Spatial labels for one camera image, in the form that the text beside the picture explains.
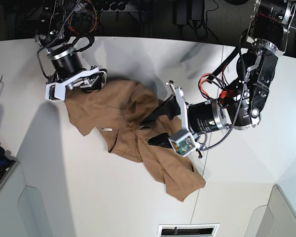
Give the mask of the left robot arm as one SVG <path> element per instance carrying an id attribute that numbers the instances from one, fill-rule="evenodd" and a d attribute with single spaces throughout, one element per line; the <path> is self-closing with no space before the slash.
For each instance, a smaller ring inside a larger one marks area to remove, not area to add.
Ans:
<path id="1" fill-rule="evenodd" d="M 239 45 L 212 73 L 204 74 L 198 89 L 205 99 L 189 104 L 181 87 L 168 82 L 170 97 L 142 121 L 153 124 L 162 115 L 181 118 L 181 128 L 174 134 L 162 133 L 148 144 L 173 149 L 183 157 L 191 152 L 210 149 L 200 142 L 201 135 L 233 129 L 256 127 L 266 104 L 279 56 L 287 48 L 288 35 L 296 12 L 296 0 L 258 0 L 255 2 L 248 29 L 240 36 Z M 251 46 L 246 53 L 241 45 Z"/>

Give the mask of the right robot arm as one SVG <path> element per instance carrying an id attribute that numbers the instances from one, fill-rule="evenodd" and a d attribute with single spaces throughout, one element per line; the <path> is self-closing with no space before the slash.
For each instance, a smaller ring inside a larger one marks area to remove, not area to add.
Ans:
<path id="1" fill-rule="evenodd" d="M 54 73 L 46 78 L 45 98 L 48 101 L 64 101 L 67 90 L 75 87 L 83 92 L 101 89 L 107 82 L 108 72 L 96 65 L 83 67 L 79 54 L 88 50 L 95 38 L 101 11 L 90 0 L 45 0 L 36 42 L 37 57 L 47 52 L 47 59 Z"/>

